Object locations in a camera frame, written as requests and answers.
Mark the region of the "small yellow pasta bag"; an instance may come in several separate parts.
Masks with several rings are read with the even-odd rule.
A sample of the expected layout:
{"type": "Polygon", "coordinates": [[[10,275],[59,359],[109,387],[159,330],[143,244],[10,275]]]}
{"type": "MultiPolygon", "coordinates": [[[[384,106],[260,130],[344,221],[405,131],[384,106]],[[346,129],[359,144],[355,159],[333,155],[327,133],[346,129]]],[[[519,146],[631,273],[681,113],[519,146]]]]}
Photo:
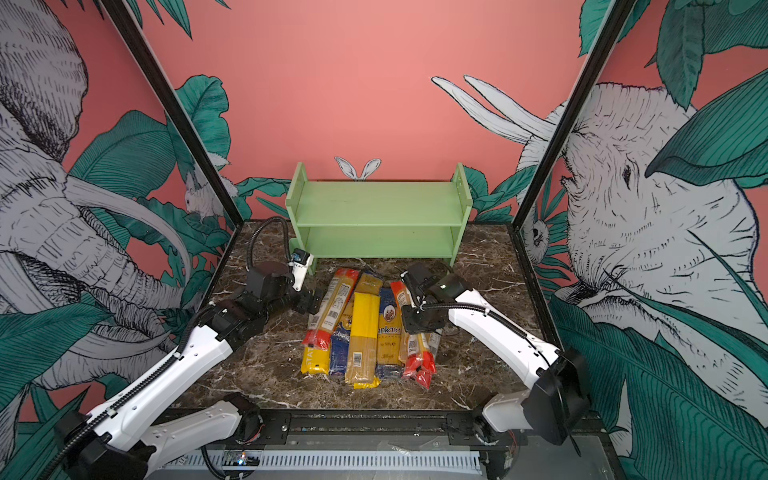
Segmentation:
{"type": "Polygon", "coordinates": [[[355,293],[379,296],[383,283],[383,279],[379,276],[370,272],[363,272],[356,284],[355,293]]]}

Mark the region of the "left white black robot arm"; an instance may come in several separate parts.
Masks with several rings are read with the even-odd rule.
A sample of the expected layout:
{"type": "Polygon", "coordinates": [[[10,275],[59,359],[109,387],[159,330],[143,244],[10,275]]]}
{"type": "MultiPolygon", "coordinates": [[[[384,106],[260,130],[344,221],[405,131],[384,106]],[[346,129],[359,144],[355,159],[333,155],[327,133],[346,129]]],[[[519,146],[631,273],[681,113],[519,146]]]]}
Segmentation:
{"type": "Polygon", "coordinates": [[[83,415],[66,414],[55,426],[57,452],[41,470],[49,479],[145,479],[183,455],[225,439],[249,444],[264,420],[258,406],[240,393],[175,420],[158,418],[192,384],[251,338],[269,320],[288,311],[318,312],[321,295],[304,281],[314,257],[283,241],[285,259],[246,259],[245,286],[201,308],[177,347],[139,379],[83,415]]]}

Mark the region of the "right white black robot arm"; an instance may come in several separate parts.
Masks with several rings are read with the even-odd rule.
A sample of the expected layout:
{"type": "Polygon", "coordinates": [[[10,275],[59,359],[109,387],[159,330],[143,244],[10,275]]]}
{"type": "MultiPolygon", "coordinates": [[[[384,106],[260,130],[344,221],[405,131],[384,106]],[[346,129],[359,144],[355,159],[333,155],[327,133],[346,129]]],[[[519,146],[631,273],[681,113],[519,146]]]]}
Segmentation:
{"type": "Polygon", "coordinates": [[[514,371],[523,391],[497,394],[478,407],[474,435],[492,444],[503,433],[530,431],[554,445],[591,408],[587,361],[576,349],[563,349],[524,330],[493,307],[453,272],[433,274],[423,263],[401,274],[410,294],[402,308],[406,331],[432,333],[453,324],[471,334],[514,371]]]}

